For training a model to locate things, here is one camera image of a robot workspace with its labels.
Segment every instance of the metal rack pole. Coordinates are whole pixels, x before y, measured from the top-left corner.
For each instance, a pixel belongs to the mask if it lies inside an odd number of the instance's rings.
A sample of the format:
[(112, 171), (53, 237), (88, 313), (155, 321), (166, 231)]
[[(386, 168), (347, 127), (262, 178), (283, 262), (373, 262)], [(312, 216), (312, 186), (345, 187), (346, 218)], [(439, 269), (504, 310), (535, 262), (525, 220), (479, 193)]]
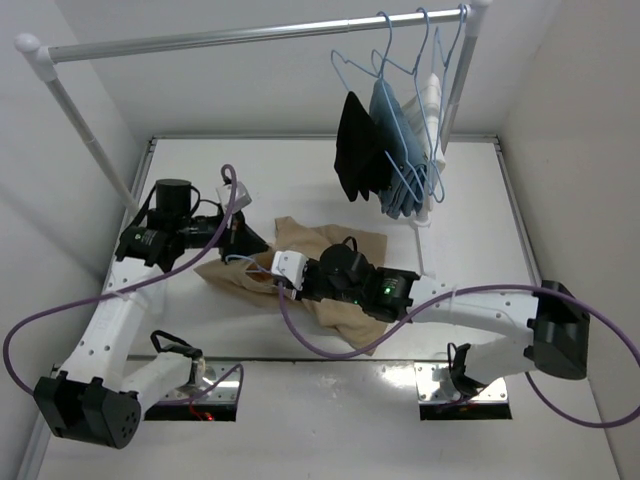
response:
[[(429, 22), (432, 24), (457, 22), (460, 19), (460, 13), (459, 8), (429, 12)], [(389, 18), (394, 28), (424, 25), (424, 15), (422, 13), (391, 15)], [(237, 43), (264, 42), (285, 38), (333, 35), (337, 33), (384, 28), (387, 28), (385, 18), (376, 16), (351, 20), (329, 20), (326, 22), (218, 30), (133, 40), (117, 40), (113, 42), (87, 43), (66, 47), (50, 47), (49, 55), (54, 63), (61, 63), (76, 60), (92, 60), (96, 58), (122, 57), (124, 55), (138, 55), (142, 53), (214, 47), (218, 45), (233, 45)]]

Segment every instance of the white platform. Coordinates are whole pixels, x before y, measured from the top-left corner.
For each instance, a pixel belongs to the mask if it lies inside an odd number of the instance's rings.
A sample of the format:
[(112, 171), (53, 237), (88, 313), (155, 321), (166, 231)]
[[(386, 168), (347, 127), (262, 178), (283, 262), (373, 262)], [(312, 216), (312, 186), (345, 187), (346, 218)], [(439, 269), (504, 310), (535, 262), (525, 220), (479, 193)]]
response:
[[(349, 203), (333, 170), (334, 156), (334, 139), (159, 140), (142, 198), (161, 178), (190, 179), (203, 196), (212, 198), (221, 181), (220, 167), (228, 162), (253, 197), (244, 210), (247, 222), (266, 241), (275, 239), (273, 219), (280, 216), (290, 215), (306, 226), (351, 226), (387, 235), (387, 267), (419, 271), (418, 245), (410, 223), (381, 215), (375, 197)], [(446, 201), (434, 211), (432, 226), (421, 232), (432, 243), (431, 262), (438, 280), (458, 286), (530, 283), (494, 144), (452, 143), (443, 178)], [(205, 208), (213, 212), (215, 207)], [(217, 255), (215, 251), (208, 258)], [(419, 297), (419, 288), (412, 294)], [(316, 345), (334, 352), (350, 350), (302, 309), (292, 314)], [(277, 309), (258, 309), (229, 297), (193, 272), (169, 280), (162, 328), (216, 357), (316, 358), (291, 336)], [(154, 353), (149, 342), (153, 329), (154, 325), (140, 329), (131, 353)], [(447, 342), (493, 338), (463, 327), (412, 325), (381, 345), (374, 358), (443, 359)]]
[[(351, 225), (389, 236), (388, 266), (417, 269), (408, 224), (377, 212), (376, 201), (350, 204), (332, 169), (332, 140), (160, 140), (148, 168), (145, 195), (156, 179), (187, 178), (213, 196), (222, 163), (236, 166), (251, 190), (249, 224), (273, 240), (273, 218)], [(494, 145), (452, 143), (444, 179), (447, 200), (430, 230), (441, 279), (459, 286), (530, 282)], [(311, 341), (348, 347), (302, 313), (296, 321)], [(206, 355), (311, 358), (277, 311), (264, 312), (216, 293), (194, 273), (169, 283), (161, 328), (185, 337)], [(152, 353), (148, 331), (134, 354)], [(245, 385), (235, 423), (144, 422), (123, 451), (40, 437), (46, 450), (28, 478), (490, 479), (609, 480), (618, 478), (603, 431), (558, 418), (522, 376), (509, 377), (509, 421), (421, 422), (411, 362), (441, 359), (447, 341), (482, 342), (491, 335), (444, 325), (410, 325), (373, 359), (348, 362), (244, 362)], [(535, 375), (561, 408), (599, 420), (588, 382)]]
[[(421, 422), (413, 368), (394, 362), (246, 363), (235, 423), (144, 422), (116, 451), (53, 438), (40, 480), (611, 480), (603, 432), (559, 420), (523, 377), (514, 420)], [(585, 383), (563, 404), (595, 418)]]

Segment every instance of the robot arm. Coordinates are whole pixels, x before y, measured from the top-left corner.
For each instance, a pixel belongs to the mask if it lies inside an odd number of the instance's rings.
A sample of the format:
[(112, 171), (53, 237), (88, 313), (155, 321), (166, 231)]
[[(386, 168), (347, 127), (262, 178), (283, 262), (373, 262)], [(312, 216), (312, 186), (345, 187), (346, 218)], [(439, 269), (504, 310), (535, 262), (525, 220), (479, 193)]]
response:
[[(448, 290), (415, 272), (375, 268), (345, 243), (327, 248), (319, 260), (293, 251), (277, 252), (271, 273), (293, 290), (296, 300), (354, 303), (389, 323), (415, 309), (414, 303), (422, 304)], [(557, 282), (545, 281), (542, 286), (570, 295)], [(412, 298), (412, 291), (421, 296)], [(586, 377), (589, 317), (551, 297), (519, 292), (468, 294), (420, 311), (413, 322), (449, 323), (502, 335), (485, 344), (456, 348), (442, 381), (452, 383), (464, 397), (475, 396), (498, 378), (532, 370), (559, 378)]]
[[(218, 189), (219, 214), (194, 217), (193, 187), (182, 180), (160, 180), (141, 213), (120, 236), (108, 287), (118, 291), (170, 271), (187, 248), (202, 248), (213, 237), (229, 204), (227, 185)], [(153, 193), (156, 208), (150, 209)], [(245, 223), (240, 208), (251, 199), (236, 190), (231, 224), (216, 247), (221, 255), (251, 255), (268, 245)], [(146, 226), (141, 226), (146, 219)], [(54, 435), (113, 448), (129, 444), (145, 412), (175, 388), (197, 385), (204, 372), (202, 351), (163, 332), (154, 332), (158, 356), (125, 377), (127, 356), (147, 314), (159, 314), (164, 283), (152, 283), (98, 304), (82, 339), (55, 378), (41, 377), (34, 399)], [(161, 346), (158, 337), (169, 340)]]

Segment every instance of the wire hanger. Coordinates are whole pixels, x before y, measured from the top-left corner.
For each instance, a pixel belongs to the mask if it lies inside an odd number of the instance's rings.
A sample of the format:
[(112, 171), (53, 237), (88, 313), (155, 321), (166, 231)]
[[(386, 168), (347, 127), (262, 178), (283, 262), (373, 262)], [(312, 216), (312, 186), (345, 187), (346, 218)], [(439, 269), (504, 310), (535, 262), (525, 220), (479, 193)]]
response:
[[(340, 77), (340, 80), (342, 81), (342, 84), (344, 85), (344, 87), (347, 89), (347, 91), (351, 91), (351, 89), (349, 88), (349, 84), (347, 83), (347, 81), (345, 80), (344, 76), (342, 75), (342, 72), (340, 72), (340, 69), (338, 68), (338, 65), (336, 65), (336, 59), (335, 57), (340, 57), (340, 59), (342, 60), (342, 62), (344, 64), (350, 64), (355, 66), (356, 68), (358, 68), (359, 70), (361, 70), (362, 72), (366, 73), (367, 75), (369, 75), (370, 77), (373, 77), (375, 79), (378, 80), (382, 80), (382, 91), (384, 93), (385, 99), (387, 101), (387, 105), (389, 107), (389, 111), (391, 112), (391, 115), (393, 117), (394, 120), (394, 124), (396, 127), (396, 130), (398, 132), (398, 135), (400, 137), (400, 139), (402, 140), (402, 148), (404, 151), (404, 164), (407, 165), (409, 167), (409, 169), (413, 172), (413, 174), (415, 175), (416, 179), (418, 180), (416, 182), (416, 184), (418, 185), (418, 188), (420, 189), (421, 193), (422, 193), (422, 199), (419, 199), (416, 194), (413, 192), (413, 190), (411, 189), (411, 187), (409, 186), (409, 184), (407, 183), (407, 180), (404, 178), (404, 175), (402, 174), (402, 172), (400, 171), (400, 169), (398, 168), (398, 165), (396, 164), (396, 162), (393, 160), (393, 158), (391, 158), (391, 155), (389, 154), (388, 151), (385, 151), (385, 154), (387, 156), (387, 158), (389, 159), (389, 161), (391, 162), (391, 165), (393, 166), (394, 170), (396, 171), (396, 173), (398, 174), (400, 180), (402, 181), (402, 183), (404, 184), (404, 186), (406, 187), (407, 191), (409, 192), (409, 194), (413, 197), (413, 199), (417, 202), (417, 203), (422, 203), (425, 201), (426, 199), (426, 195), (425, 195), (425, 191), (424, 191), (424, 187), (422, 186), (422, 182), (420, 181), (420, 176), (418, 175), (418, 172), (416, 172), (415, 168), (413, 167), (413, 165), (411, 165), (411, 162), (408, 161), (408, 157), (409, 157), (409, 149), (407, 148), (407, 144), (405, 142), (404, 136), (402, 135), (402, 132), (400, 130), (400, 124), (398, 123), (398, 119), (396, 118), (395, 113), (393, 112), (393, 108), (391, 107), (391, 100), (389, 99), (389, 94), (387, 93), (387, 89), (385, 87), (385, 81), (384, 81), (384, 67), (386, 65), (386, 62), (388, 60), (388, 56), (389, 56), (389, 50), (391, 49), (391, 43), (393, 42), (393, 25), (391, 24), (391, 19), (389, 18), (389, 15), (387, 15), (385, 12), (378, 12), (377, 15), (381, 15), (384, 16), (386, 22), (387, 22), (387, 26), (389, 28), (389, 40), (387, 42), (387, 48), (385, 49), (384, 52), (384, 56), (382, 57), (382, 62), (380, 65), (380, 70), (379, 71), (369, 71), (368, 69), (366, 69), (365, 67), (357, 64), (356, 62), (354, 62), (353, 60), (350, 60), (348, 58), (345, 58), (340, 52), (338, 52), (337, 50), (331, 50), (331, 64), (333, 65), (333, 68), (335, 69), (336, 73), (338, 74), (338, 77)], [(426, 39), (422, 45), (422, 49), (424, 49), (424, 44), (426, 43)]]
[[(420, 60), (421, 60), (421, 56), (422, 53), (424, 51), (425, 45), (427, 43), (427, 40), (429, 38), (429, 29), (430, 29), (430, 23), (429, 23), (429, 16), (427, 15), (427, 12), (425, 11), (424, 8), (418, 8), (418, 10), (416, 10), (417, 12), (421, 12), (424, 15), (426, 24), (427, 24), (427, 32), (425, 35), (425, 38), (422, 42), (422, 47), (420, 48), (420, 52), (418, 53), (418, 56), (416, 57), (416, 61), (415, 64), (413, 66), (412, 70), (409, 70), (407, 68), (402, 67), (401, 65), (399, 65), (398, 63), (394, 62), (393, 60), (387, 58), (386, 62), (389, 62), (391, 65), (393, 65), (394, 67), (396, 67), (398, 70), (400, 70), (403, 73), (406, 73), (407, 75), (410, 75), (411, 77), (413, 77), (413, 84), (416, 90), (416, 96), (418, 97), (418, 103), (420, 105), (420, 112), (422, 113), (422, 120), (424, 122), (424, 128), (425, 128), (425, 132), (427, 134), (427, 141), (429, 143), (429, 163), (428, 166), (431, 168), (431, 171), (433, 171), (435, 173), (435, 176), (437, 178), (437, 181), (433, 182), (433, 183), (438, 183), (440, 185), (440, 192), (441, 192), (441, 196), (440, 197), (436, 197), (435, 195), (435, 188), (434, 188), (434, 184), (430, 181), (429, 179), (429, 174), (427, 172), (427, 175), (425, 177), (425, 183), (427, 184), (428, 190), (429, 190), (429, 195), (433, 196), (434, 200), (437, 203), (442, 203), (444, 201), (444, 197), (445, 197), (445, 191), (444, 191), (444, 184), (442, 182), (442, 178), (440, 177), (440, 170), (437, 167), (437, 163), (435, 160), (435, 156), (436, 156), (436, 152), (438, 151), (438, 146), (440, 143), (440, 135), (442, 133), (442, 115), (444, 112), (444, 94), (445, 94), (445, 90), (446, 90), (446, 80), (447, 80), (447, 72), (449, 71), (449, 64), (451, 63), (451, 57), (453, 55), (453, 51), (455, 50), (455, 47), (458, 43), (458, 38), (460, 37), (460, 32), (462, 30), (462, 25), (464, 24), (465, 20), (466, 20), (466, 16), (467, 16), (467, 7), (464, 4), (460, 4), (459, 5), (460, 8), (460, 21), (458, 22), (458, 30), (456, 32), (456, 36), (453, 40), (453, 43), (451, 45), (451, 48), (449, 49), (449, 52), (445, 58), (444, 52), (443, 52), (443, 47), (442, 47), (442, 41), (440, 39), (440, 27), (436, 27), (436, 31), (434, 34), (434, 43), (433, 43), (433, 52), (432, 52), (432, 57), (431, 57), (431, 72), (435, 73), (435, 61), (437, 58), (436, 55), (436, 47), (439, 48), (440, 51), (440, 58), (442, 60), (442, 64), (444, 66), (444, 73), (442, 76), (442, 85), (441, 85), (441, 92), (440, 92), (440, 110), (438, 112), (438, 134), (436, 137), (436, 141), (435, 141), (435, 145), (433, 142), (433, 139), (431, 138), (431, 134), (429, 133), (429, 128), (427, 126), (427, 116), (426, 113), (424, 111), (424, 104), (422, 102), (422, 94), (420, 93), (420, 88), (418, 87), (418, 69), (420, 66)], [(377, 71), (376, 69), (376, 65), (375, 65), (375, 56), (380, 57), (381, 59), (383, 59), (382, 54), (376, 50), (373, 49), (371, 51), (371, 65), (373, 66), (374, 71)]]

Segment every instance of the tan cloth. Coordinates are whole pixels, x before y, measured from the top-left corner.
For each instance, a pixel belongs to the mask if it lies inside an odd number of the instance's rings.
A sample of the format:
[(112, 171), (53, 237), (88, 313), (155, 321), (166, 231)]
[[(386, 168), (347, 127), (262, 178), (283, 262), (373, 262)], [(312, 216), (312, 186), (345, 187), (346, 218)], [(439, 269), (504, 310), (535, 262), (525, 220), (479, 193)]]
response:
[[(307, 228), (291, 217), (277, 218), (275, 222), (275, 250), (294, 250), (317, 260), (330, 245), (341, 243), (346, 237), (352, 236), (358, 242), (358, 251), (362, 252), (370, 263), (375, 266), (384, 265), (387, 251), (385, 235), (338, 225)], [(274, 251), (270, 250), (252, 258), (262, 267), (270, 269), (273, 254)], [(221, 260), (214, 260), (198, 266), (195, 271), (207, 282), (254, 305), (277, 308), (278, 290), (273, 285), (273, 280), (266, 274), (246, 273), (247, 270), (254, 269), (255, 265), (248, 261), (233, 261), (225, 265)], [(378, 339), (387, 327), (386, 323), (362, 313), (357, 305), (334, 300), (303, 300), (302, 304), (316, 316), (321, 326), (337, 331), (356, 348), (364, 347)]]

